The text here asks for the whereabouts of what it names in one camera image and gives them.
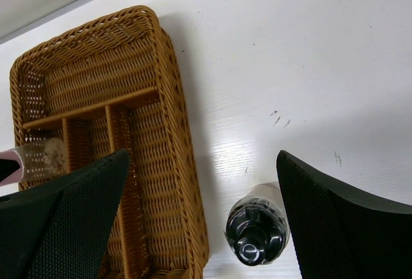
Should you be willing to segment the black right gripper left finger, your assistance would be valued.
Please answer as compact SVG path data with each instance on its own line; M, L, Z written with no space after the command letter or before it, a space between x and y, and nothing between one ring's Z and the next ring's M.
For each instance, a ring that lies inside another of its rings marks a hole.
M1 278L97 278L129 171L122 149L1 197Z

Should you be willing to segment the black cap clear bottle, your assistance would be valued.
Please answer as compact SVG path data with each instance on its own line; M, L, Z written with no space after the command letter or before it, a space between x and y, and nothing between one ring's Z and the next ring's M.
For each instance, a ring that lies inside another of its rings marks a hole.
M231 208L225 238L238 260L247 266L271 264L290 238L290 227L279 184L251 187Z

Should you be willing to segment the pink cap spice bottle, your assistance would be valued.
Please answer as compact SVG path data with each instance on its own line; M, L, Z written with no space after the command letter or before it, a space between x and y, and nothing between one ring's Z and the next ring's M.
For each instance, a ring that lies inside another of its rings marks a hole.
M1 152L1 186L68 172L68 149L60 138L29 142Z

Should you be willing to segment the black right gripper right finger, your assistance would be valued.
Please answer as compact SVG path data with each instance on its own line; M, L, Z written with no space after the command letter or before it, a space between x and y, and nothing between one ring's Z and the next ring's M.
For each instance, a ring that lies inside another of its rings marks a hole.
M411 278L411 206L337 180L285 150L277 175L303 278Z

